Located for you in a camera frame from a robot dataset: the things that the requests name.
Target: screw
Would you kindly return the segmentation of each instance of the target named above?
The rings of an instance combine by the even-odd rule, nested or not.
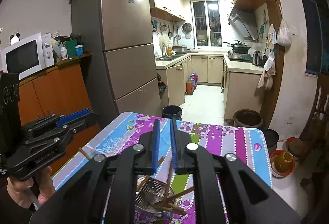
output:
[[[96,162],[102,162],[104,159],[105,159],[105,156],[102,155],[102,154],[96,154],[96,155],[94,156],[94,160],[95,160]]]
[[[228,153],[226,156],[226,159],[229,160],[230,162],[233,162],[236,160],[236,155],[234,153]]]
[[[133,146],[133,149],[137,152],[140,152],[142,149],[144,149],[144,146],[138,143]]]
[[[186,145],[186,148],[188,148],[191,151],[195,151],[199,146],[196,143],[189,143]]]

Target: gas stove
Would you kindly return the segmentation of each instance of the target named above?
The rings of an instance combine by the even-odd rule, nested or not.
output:
[[[247,53],[237,53],[229,51],[227,53],[227,56],[231,61],[252,62],[252,56]]]

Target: hand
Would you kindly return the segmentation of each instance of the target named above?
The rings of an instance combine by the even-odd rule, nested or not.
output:
[[[40,204],[44,204],[48,199],[55,193],[55,188],[53,185],[53,180],[50,177],[52,170],[50,166],[45,168],[40,173],[40,182],[38,180],[40,194],[38,196],[38,200]],[[25,193],[24,190],[31,188],[33,186],[33,179],[30,178],[26,181],[19,181],[14,177],[7,178],[8,185],[7,191],[10,197],[21,207],[29,208],[32,200]]]

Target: floral tablecloth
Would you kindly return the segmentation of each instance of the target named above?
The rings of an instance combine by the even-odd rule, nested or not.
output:
[[[138,143],[141,134],[151,131],[156,118],[161,122],[159,159],[162,156],[166,158],[157,169],[154,177],[166,182],[171,160],[169,119],[131,112],[122,113],[99,132],[83,150],[90,154],[95,154],[95,152],[103,153],[106,156],[121,153],[125,148]],[[212,154],[224,156],[227,153],[235,153],[250,169],[272,187],[268,151],[264,135],[260,130],[185,121],[177,121],[177,127],[179,130],[189,133],[192,142],[205,147]],[[88,160],[81,153],[77,153],[68,161],[53,177],[56,190],[87,162]],[[173,174],[171,187],[175,193],[192,186],[192,175]],[[183,196],[180,206],[184,208],[187,215],[175,215],[172,220],[165,221],[164,224],[195,224],[194,192]],[[135,222],[162,223],[140,213],[136,213]]]

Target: stainless steel basket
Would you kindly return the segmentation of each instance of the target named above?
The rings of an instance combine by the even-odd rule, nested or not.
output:
[[[139,185],[145,176],[139,175],[137,179],[137,185]],[[150,178],[143,187],[136,193],[136,211],[143,213],[149,217],[154,217],[158,220],[168,220],[174,216],[174,213],[167,211],[159,211],[151,206],[156,202],[162,201],[165,194],[166,183]],[[171,197],[175,193],[170,187],[168,196]]]

